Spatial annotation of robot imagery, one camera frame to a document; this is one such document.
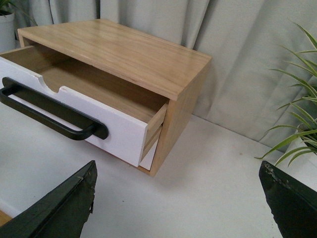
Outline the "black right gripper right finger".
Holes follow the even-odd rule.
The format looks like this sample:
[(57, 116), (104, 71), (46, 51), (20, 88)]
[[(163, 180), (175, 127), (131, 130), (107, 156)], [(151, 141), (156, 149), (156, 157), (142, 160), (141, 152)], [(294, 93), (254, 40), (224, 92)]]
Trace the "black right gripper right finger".
[(267, 161), (261, 163), (259, 178), (282, 237), (315, 238), (317, 192)]

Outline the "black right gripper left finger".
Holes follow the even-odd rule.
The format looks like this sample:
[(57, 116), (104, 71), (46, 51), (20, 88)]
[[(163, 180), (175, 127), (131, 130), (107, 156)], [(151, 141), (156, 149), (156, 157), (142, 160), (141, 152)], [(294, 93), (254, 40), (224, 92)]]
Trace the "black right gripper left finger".
[(94, 160), (27, 210), (1, 226), (2, 238), (78, 238), (93, 212), (97, 166)]

